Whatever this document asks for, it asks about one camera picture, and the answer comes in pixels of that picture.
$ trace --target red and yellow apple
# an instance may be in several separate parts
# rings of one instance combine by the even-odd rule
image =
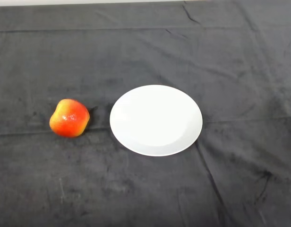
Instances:
[[[90,119],[87,108],[74,99],[63,99],[50,118],[50,127],[60,136],[76,137],[81,135]]]

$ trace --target plate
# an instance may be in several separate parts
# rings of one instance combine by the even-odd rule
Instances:
[[[110,125],[126,148],[142,155],[167,156],[195,142],[202,129],[202,115],[184,92],[149,85],[135,88],[117,100]]]

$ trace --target table surface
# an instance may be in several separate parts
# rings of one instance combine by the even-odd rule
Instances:
[[[196,144],[121,146],[109,115],[138,86],[199,105]],[[98,106],[51,132],[63,98]],[[291,0],[0,8],[0,227],[291,227]]]

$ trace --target dark gray cloth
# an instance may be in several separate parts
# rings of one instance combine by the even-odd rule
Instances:
[[[150,84],[198,103],[197,144],[116,141]],[[98,106],[76,139],[49,127],[63,98]],[[0,8],[0,227],[35,226],[291,227],[291,0]]]

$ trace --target round plate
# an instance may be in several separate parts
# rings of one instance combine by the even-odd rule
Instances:
[[[110,115],[112,132],[128,149],[148,156],[176,154],[198,138],[198,105],[172,87],[149,85],[125,93]]]

